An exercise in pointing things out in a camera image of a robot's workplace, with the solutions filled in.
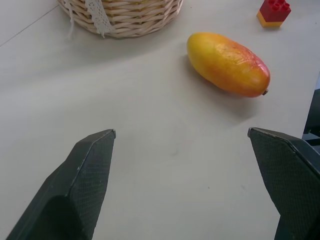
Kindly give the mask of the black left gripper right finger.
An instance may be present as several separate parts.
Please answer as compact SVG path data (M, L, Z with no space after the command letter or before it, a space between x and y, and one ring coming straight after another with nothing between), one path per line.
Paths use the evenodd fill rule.
M303 139L248 130L265 188L280 218L276 240L320 238L320 154Z

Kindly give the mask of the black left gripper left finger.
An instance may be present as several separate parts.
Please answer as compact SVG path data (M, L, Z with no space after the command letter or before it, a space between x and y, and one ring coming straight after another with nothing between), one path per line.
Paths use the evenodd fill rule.
M90 240L107 191L116 131L78 141L41 185L7 239Z

